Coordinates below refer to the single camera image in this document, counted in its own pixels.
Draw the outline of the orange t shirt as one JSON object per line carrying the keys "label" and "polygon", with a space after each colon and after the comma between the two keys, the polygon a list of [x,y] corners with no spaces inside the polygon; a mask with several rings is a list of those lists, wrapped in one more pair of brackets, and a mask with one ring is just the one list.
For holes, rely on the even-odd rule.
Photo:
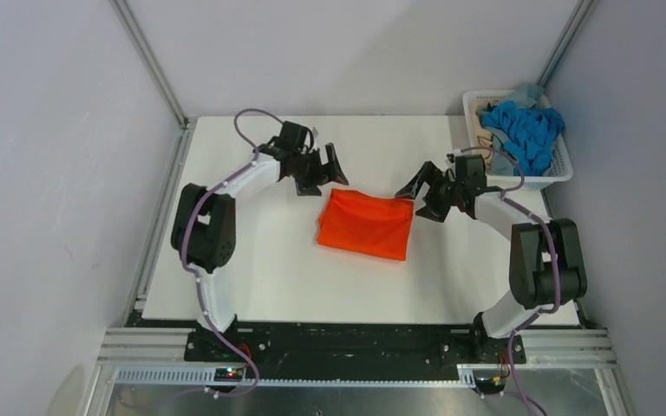
{"label": "orange t shirt", "polygon": [[333,189],[318,218],[317,243],[394,261],[407,259],[414,202]]}

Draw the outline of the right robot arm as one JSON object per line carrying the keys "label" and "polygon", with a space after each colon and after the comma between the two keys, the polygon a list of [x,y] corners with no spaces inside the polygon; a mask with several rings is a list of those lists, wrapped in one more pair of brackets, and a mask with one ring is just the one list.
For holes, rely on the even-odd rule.
{"label": "right robot arm", "polygon": [[425,162],[396,197],[414,199],[426,187],[424,206],[416,216],[442,223],[457,208],[509,242],[509,290],[476,315],[475,333],[468,340],[472,356],[488,362],[502,353],[503,339],[586,294],[583,252],[572,220],[542,217],[508,197],[506,189],[489,185],[482,156],[465,153],[448,158],[446,170]]}

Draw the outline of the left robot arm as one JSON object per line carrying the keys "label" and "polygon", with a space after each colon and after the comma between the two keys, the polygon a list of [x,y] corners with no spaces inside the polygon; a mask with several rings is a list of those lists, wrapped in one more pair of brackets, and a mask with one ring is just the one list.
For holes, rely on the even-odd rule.
{"label": "left robot arm", "polygon": [[239,346],[228,328],[236,312],[220,270],[237,245],[237,208],[266,188],[291,178],[297,195],[319,197],[329,183],[347,185],[334,144],[319,147],[314,130],[284,121],[279,133],[252,148],[251,158],[214,186],[185,185],[175,212],[170,242],[183,268],[194,275],[199,323],[211,330],[206,350],[219,361],[230,360]]}

